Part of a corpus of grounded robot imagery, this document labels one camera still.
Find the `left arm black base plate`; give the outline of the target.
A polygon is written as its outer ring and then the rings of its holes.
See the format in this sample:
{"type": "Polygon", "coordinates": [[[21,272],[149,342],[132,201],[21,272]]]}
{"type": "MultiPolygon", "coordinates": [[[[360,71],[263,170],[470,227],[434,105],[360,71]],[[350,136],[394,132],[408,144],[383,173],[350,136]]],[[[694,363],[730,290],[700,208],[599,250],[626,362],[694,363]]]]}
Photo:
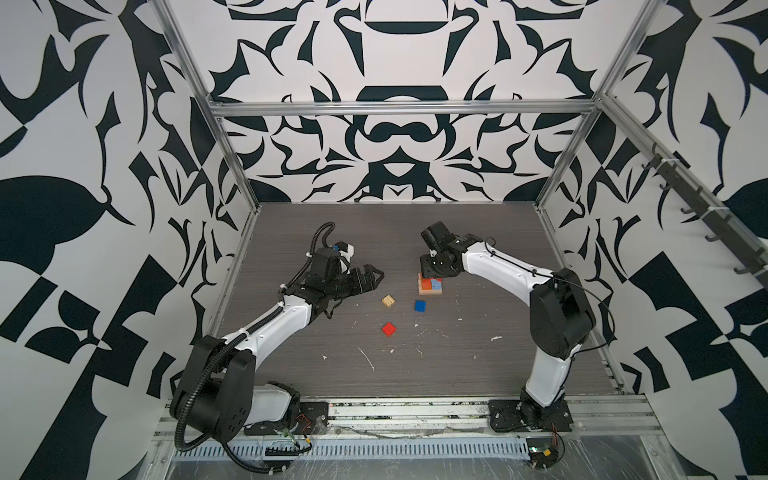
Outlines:
{"type": "Polygon", "coordinates": [[[256,422],[246,426],[244,434],[246,436],[312,435],[327,427],[328,414],[328,402],[294,402],[281,419],[256,422]]]}

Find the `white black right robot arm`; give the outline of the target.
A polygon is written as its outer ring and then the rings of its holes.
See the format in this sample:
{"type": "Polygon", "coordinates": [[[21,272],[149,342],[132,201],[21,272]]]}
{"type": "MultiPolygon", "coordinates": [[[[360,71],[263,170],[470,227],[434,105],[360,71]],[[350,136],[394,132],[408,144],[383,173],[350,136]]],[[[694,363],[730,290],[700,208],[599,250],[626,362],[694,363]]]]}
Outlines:
{"type": "Polygon", "coordinates": [[[574,357],[596,325],[587,291],[568,268],[536,267],[499,251],[489,238],[458,235],[436,222],[421,232],[429,252],[420,257],[424,278],[468,273],[513,294],[529,309],[529,332],[536,346],[529,378],[514,406],[496,414],[506,431],[541,428],[564,404],[574,357]]]}

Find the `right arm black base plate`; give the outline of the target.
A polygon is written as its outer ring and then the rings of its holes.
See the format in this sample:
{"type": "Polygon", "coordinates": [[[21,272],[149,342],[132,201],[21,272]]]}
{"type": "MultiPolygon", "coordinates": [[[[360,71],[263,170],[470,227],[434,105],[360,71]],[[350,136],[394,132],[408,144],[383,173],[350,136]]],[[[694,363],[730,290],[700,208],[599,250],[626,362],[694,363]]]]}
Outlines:
{"type": "Polygon", "coordinates": [[[563,397],[542,407],[530,399],[490,400],[489,426],[498,433],[571,432],[573,417],[563,397]]]}

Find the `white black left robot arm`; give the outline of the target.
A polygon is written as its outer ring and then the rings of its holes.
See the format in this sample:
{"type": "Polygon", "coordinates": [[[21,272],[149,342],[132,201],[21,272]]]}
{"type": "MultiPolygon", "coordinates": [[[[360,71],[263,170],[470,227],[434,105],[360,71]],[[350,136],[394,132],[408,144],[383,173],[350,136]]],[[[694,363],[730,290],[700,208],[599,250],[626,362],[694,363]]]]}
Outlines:
{"type": "Polygon", "coordinates": [[[248,423],[255,373],[271,353],[318,316],[332,316],[334,303],[371,292],[385,274],[370,264],[336,275],[303,274],[281,290],[281,300],[256,320],[222,338],[195,342],[173,394],[169,412],[177,421],[174,443],[182,452],[209,439],[228,443],[248,423]]]}

